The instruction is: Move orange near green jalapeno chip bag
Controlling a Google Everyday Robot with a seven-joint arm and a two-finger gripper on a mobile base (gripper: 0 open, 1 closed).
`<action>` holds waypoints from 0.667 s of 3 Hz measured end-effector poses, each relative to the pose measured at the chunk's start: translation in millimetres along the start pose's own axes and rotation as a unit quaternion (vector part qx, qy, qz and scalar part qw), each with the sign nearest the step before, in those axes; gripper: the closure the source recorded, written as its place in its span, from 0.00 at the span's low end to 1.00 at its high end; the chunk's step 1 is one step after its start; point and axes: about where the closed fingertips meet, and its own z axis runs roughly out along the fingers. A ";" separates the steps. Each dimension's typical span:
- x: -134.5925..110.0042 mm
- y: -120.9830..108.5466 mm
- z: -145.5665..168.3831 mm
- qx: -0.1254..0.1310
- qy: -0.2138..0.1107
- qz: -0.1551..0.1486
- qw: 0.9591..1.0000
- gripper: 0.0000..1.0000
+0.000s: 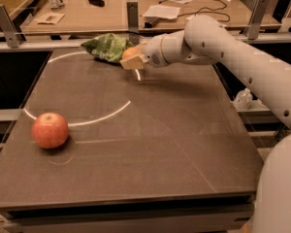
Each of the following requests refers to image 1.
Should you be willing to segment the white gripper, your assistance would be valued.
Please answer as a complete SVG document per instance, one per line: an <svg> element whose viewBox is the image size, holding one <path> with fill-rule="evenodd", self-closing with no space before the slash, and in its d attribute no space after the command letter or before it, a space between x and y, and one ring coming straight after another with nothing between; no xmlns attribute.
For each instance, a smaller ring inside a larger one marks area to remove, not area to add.
<svg viewBox="0 0 291 233"><path fill-rule="evenodd" d="M137 54L131 57L124 58L120 61L121 66L125 70L140 70L144 69L148 63L152 67L159 68L168 65L162 51L164 35L155 36L148 39L146 42L139 43L135 46L136 49L143 49L143 54Z"/></svg>

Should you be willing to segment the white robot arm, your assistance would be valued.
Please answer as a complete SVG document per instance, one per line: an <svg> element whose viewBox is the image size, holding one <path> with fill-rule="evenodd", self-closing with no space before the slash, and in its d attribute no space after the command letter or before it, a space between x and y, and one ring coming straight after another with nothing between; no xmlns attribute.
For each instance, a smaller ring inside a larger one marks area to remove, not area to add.
<svg viewBox="0 0 291 233"><path fill-rule="evenodd" d="M213 17L192 17L184 29L124 52L125 69L147 64L204 65L220 62L291 129L291 65L235 39ZM291 133L268 155L260 175L252 233L291 233Z"/></svg>

